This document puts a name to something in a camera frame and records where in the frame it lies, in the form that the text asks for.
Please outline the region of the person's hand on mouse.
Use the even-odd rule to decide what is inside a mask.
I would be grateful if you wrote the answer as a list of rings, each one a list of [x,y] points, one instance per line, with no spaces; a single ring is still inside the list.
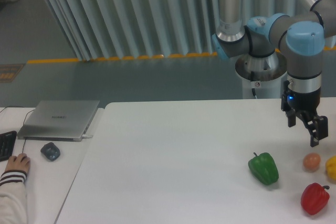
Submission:
[[[6,172],[19,171],[26,175],[30,170],[30,158],[25,153],[20,153],[18,156],[11,156],[8,159],[5,167]]]

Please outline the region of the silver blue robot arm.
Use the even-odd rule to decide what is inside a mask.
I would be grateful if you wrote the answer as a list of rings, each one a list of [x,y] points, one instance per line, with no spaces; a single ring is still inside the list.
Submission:
[[[236,72],[252,84],[284,74],[281,109],[288,126],[301,120],[317,146],[328,136],[328,119],[317,114],[325,40],[335,35],[335,0],[301,0],[306,14],[253,17],[242,23],[243,0],[219,0],[219,26],[212,36],[222,59],[239,56]]]

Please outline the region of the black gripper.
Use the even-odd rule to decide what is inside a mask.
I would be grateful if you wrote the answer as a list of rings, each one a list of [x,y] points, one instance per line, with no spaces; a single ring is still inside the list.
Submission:
[[[287,125],[296,125],[296,113],[310,134],[310,146],[319,145],[319,141],[328,137],[328,118],[317,114],[320,103],[321,88],[308,93],[294,91],[289,80],[284,81],[281,97],[281,110],[286,112]]]

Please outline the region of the white striped sleeve forearm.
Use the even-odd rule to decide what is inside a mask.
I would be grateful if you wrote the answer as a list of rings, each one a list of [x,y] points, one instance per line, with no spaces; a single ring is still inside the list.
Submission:
[[[1,176],[1,223],[28,223],[27,173],[9,170]]]

